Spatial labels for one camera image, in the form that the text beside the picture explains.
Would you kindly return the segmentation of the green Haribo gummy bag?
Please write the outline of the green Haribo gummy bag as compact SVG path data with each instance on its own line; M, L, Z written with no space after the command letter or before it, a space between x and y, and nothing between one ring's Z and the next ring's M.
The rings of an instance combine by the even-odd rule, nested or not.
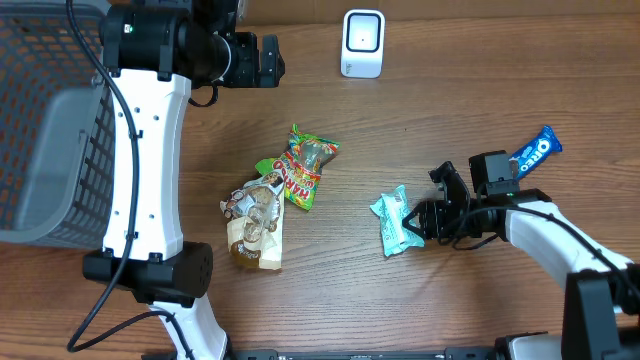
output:
M303 133L292 125L288 146L279 156L256 163L261 175L280 169L284 176L285 197L301 209L309 211L315 200L322 168L338 154L338 142Z

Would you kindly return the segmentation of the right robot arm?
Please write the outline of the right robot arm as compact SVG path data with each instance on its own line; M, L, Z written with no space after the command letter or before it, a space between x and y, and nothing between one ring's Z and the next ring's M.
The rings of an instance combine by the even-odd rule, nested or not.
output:
M430 171L441 199L419 203L402 221L425 240L453 248L476 239L475 249L495 239L534 259L564 291L562 332L525 332L493 347L447 351L448 359L636 359L638 326L621 327L619 313L639 314L639 266L573 225L539 189L523 190L503 151L469 160L467 187L451 162Z

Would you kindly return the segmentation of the teal snack packet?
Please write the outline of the teal snack packet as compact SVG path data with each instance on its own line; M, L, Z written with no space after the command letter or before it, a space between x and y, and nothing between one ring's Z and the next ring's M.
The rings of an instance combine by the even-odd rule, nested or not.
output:
M399 185L392 192L381 193L370 206L380 220L380 234L385 257L399 255L411 247L423 248L425 241L406 229L402 221L409 214L406 187Z

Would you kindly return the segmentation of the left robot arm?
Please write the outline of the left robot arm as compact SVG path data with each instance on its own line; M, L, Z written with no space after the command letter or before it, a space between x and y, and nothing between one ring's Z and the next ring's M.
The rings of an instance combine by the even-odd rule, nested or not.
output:
M92 57L113 98L115 159L107 230L83 274L145 304L176 359L234 355L207 295L212 249L181 230L178 178L193 90L274 88L284 75L277 38L238 31L242 12L241 0L115 4Z

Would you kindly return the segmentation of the blue Oreo cookie pack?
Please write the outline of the blue Oreo cookie pack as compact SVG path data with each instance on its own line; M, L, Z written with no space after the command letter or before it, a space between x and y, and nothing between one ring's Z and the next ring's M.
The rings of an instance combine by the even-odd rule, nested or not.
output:
M563 146L553 128L545 125L532 140L515 151L509 158L514 178L516 180L523 179L551 154L562 151Z

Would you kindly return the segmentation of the brown clear snack bag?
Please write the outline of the brown clear snack bag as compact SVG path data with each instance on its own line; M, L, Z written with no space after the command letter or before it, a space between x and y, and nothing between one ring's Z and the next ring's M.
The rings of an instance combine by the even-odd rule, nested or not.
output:
M220 202L229 219L228 250L237 264L250 269L281 269L283 201L284 175L273 170L248 181Z

